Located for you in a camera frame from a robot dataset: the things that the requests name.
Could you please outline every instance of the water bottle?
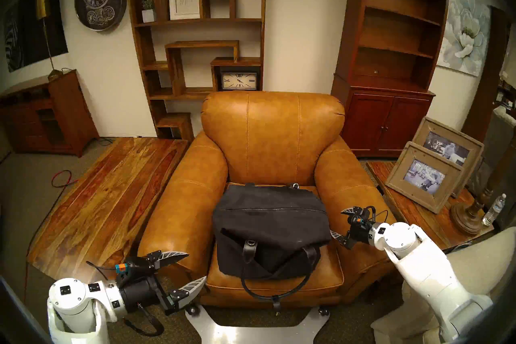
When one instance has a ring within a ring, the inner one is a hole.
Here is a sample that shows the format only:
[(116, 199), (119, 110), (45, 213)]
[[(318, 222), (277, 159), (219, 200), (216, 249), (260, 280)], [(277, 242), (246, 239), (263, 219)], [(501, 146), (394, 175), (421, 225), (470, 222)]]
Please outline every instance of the water bottle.
[(505, 194), (502, 194), (500, 197), (498, 197), (496, 201), (493, 203), (493, 206), (491, 207), (489, 212), (484, 215), (484, 218), (482, 219), (482, 224), (484, 226), (491, 226), (491, 224), (496, 219), (500, 211), (504, 209), (505, 197)]

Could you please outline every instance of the clock face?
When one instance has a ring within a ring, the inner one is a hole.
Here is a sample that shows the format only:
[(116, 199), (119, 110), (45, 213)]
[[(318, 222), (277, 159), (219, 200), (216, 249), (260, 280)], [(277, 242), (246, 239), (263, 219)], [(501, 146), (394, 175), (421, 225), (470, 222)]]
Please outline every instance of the clock face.
[(256, 73), (222, 73), (223, 90), (256, 90)]
[(119, 23), (125, 6), (126, 0), (75, 0), (77, 17), (92, 30), (106, 30)]

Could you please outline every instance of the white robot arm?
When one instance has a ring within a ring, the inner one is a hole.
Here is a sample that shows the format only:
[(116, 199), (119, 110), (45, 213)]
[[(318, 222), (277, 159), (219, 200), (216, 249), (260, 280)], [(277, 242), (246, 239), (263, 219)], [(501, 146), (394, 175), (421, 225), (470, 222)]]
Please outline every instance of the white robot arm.
[(156, 251), (146, 257), (132, 257), (120, 267), (117, 280), (85, 284), (77, 279), (56, 281), (49, 290), (47, 313), (50, 336), (54, 344), (109, 344), (107, 322), (117, 322), (128, 313), (143, 310), (156, 333), (162, 325), (145, 311), (144, 306), (159, 302), (166, 315), (178, 312), (190, 304), (201, 292), (206, 277), (165, 294), (154, 272), (188, 256), (180, 252)]
[(344, 210), (342, 213), (349, 215), (350, 231), (346, 237), (335, 232), (332, 236), (349, 249), (361, 241), (384, 250), (409, 286), (435, 312), (442, 340), (455, 340), (472, 320), (493, 304), (491, 299), (466, 291), (446, 255), (419, 226), (372, 222), (368, 220), (368, 208), (374, 215), (373, 207)]

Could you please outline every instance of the leather armchair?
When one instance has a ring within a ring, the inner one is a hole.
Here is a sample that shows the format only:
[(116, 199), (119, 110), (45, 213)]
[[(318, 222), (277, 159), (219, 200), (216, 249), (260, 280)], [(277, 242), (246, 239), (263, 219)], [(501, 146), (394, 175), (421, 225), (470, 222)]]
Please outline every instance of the leather armchair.
[[(207, 275), (201, 303), (260, 307), (238, 277), (221, 273), (212, 233), (212, 211), (228, 184), (287, 185), (311, 190), (326, 206), (330, 227), (349, 229), (341, 210), (353, 205), (388, 209), (371, 179), (339, 136), (344, 107), (325, 94), (217, 92), (203, 103), (201, 132), (161, 196), (138, 253), (158, 249), (190, 256), (161, 269), (177, 286)], [(387, 221), (394, 223), (389, 213)], [(358, 243), (349, 251), (332, 241), (307, 284), (282, 300), (285, 306), (351, 302), (394, 269), (384, 252)], [(258, 294), (292, 289), (299, 279), (248, 281)]]

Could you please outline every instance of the black canvas bag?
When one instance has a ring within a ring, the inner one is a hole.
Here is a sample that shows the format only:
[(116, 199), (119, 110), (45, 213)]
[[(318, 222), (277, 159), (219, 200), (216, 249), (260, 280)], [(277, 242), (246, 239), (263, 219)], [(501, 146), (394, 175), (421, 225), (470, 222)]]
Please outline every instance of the black canvas bag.
[[(241, 278), (243, 288), (260, 300), (279, 300), (303, 287), (331, 240), (323, 203), (297, 184), (290, 187), (230, 185), (213, 212), (219, 270)], [(290, 279), (305, 276), (294, 289), (262, 296), (245, 279)]]

